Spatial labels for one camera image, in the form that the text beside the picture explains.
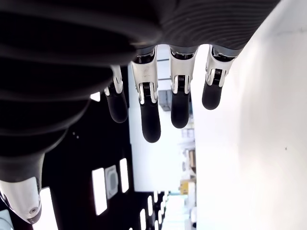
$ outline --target black fingertip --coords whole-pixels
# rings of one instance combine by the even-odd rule
[[[205,82],[202,93],[202,105],[208,110],[216,109],[220,104],[221,94],[222,87],[215,84],[209,86],[207,82]]]
[[[172,95],[171,120],[176,128],[183,128],[189,121],[190,93],[178,92]]]
[[[161,136],[158,102],[141,104],[142,131],[145,140],[155,143]]]
[[[127,102],[124,90],[120,93],[110,93],[106,96],[112,119],[117,123],[123,123],[128,118]]]
[[[41,215],[42,215],[42,207],[40,207],[40,210],[38,211],[38,214],[35,217],[27,219],[27,221],[29,221],[30,224],[35,224],[39,221]]]

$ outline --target white wall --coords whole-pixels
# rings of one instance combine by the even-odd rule
[[[192,98],[198,228],[307,229],[307,1],[284,0],[234,62],[220,106],[201,105],[207,46]]]

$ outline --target metal joint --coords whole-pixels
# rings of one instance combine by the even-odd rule
[[[180,53],[169,49],[170,65],[171,65],[171,88],[174,94],[178,93],[179,77],[185,76],[184,79],[184,93],[189,94],[191,88],[191,81],[193,79],[193,70],[196,52],[194,53]]]
[[[152,103],[158,101],[158,73],[156,47],[146,55],[138,55],[135,61],[131,62],[135,87],[139,93],[140,104],[144,104],[147,98]]]
[[[230,57],[216,52],[210,45],[206,63],[206,82],[208,85],[218,84],[222,87],[236,57]]]

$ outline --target black rubber cover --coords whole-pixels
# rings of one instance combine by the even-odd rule
[[[67,131],[33,137],[1,137],[0,180],[20,182],[36,177],[41,188],[45,153],[56,147]]]
[[[0,101],[0,135],[33,136],[67,129],[85,113],[90,99],[73,102]]]
[[[176,128],[183,128],[189,121],[189,98],[190,93],[178,91],[172,95],[171,119]]]
[[[120,94],[110,93],[106,99],[112,119],[117,123],[125,122],[128,118],[128,108],[124,90]]]
[[[166,14],[174,4],[174,0],[155,0],[153,4],[147,0],[1,0],[0,11],[84,25],[148,45],[162,35],[153,5]]]
[[[4,58],[106,67],[126,65],[135,56],[122,34],[73,23],[0,12],[0,30]]]
[[[161,136],[161,125],[158,110],[158,102],[145,101],[141,104],[142,131],[145,140],[155,143]]]
[[[207,82],[205,82],[202,92],[202,105],[208,110],[217,108],[221,100],[221,94],[222,87],[215,84],[209,86]]]
[[[54,102],[86,100],[113,77],[111,68],[52,65],[0,58],[0,100]]]

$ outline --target ribbed rubber sleeve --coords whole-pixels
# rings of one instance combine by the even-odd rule
[[[242,49],[279,0],[180,0],[162,22],[162,43]]]

